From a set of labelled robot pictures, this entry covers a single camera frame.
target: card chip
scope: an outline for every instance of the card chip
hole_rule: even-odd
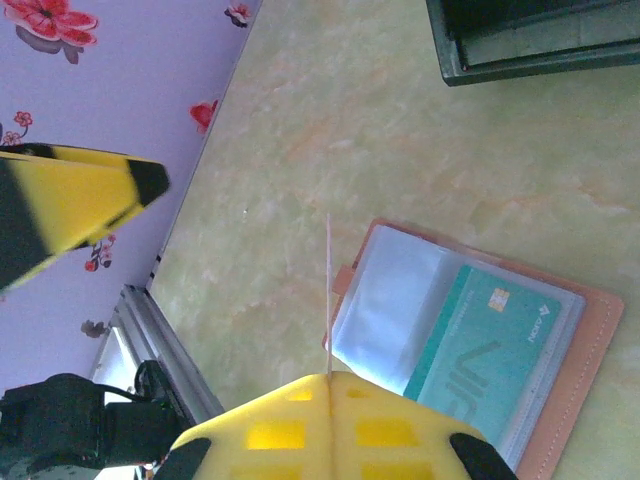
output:
[[[504,307],[507,306],[507,300],[509,300],[509,292],[501,288],[496,288],[489,299],[489,308],[502,312]]]

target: floral wallpaper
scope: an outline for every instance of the floral wallpaper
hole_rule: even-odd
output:
[[[142,215],[0,298],[0,396],[62,371],[86,374],[97,347],[79,325],[110,318],[124,284],[150,281],[259,7],[0,0],[0,146],[124,152],[163,163],[171,179]]]

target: beige table surface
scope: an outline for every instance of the beige table surface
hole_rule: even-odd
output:
[[[226,408],[324,368],[329,210],[620,294],[555,478],[640,478],[640,67],[452,89],[424,2],[265,0],[152,287]]]

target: teal card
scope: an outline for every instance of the teal card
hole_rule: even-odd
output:
[[[462,267],[404,396],[473,425],[497,444],[560,310],[554,298]]]

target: stitching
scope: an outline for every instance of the stitching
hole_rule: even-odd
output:
[[[604,333],[604,329],[607,326],[607,323],[609,322],[609,319],[611,318],[611,303],[609,301],[607,301],[606,299],[603,298],[598,298],[598,300],[602,303],[604,303],[607,306],[607,315],[605,316],[604,321],[602,322],[602,325],[600,326],[600,331],[598,332],[598,335],[596,336],[596,339],[594,340],[593,344],[591,345],[591,351],[589,352],[589,356],[587,356],[587,361],[584,363],[584,367],[582,368],[582,373],[580,374],[580,377],[578,378],[578,381],[576,382],[575,387],[573,387],[573,392],[571,393],[571,397],[569,398],[569,403],[567,404],[567,408],[564,411],[564,414],[562,416],[562,420],[560,421],[560,424],[558,425],[558,428],[556,429],[556,433],[553,437],[553,440],[551,441],[551,444],[549,445],[549,450],[547,451],[547,455],[544,459],[544,461],[542,462],[542,465],[540,466],[540,470],[538,470],[538,475],[536,476],[536,480],[540,480],[540,478],[542,478],[542,474],[544,472],[544,469],[547,466],[547,463],[549,463],[549,459],[551,458],[551,454],[553,453],[553,450],[555,448],[555,444],[558,440],[558,437],[560,436],[560,433],[562,432],[562,428],[564,427],[564,424],[567,420],[567,417],[569,416],[569,413],[571,412],[571,408],[573,407],[573,402],[576,399],[576,395],[578,394],[578,390],[580,389],[580,386],[582,385],[582,381],[584,380],[585,375],[587,374],[587,370],[589,369],[589,365],[591,364],[591,360],[593,358],[593,354],[596,351],[596,348],[598,348],[598,344],[600,343],[600,340],[602,338],[602,334]]]

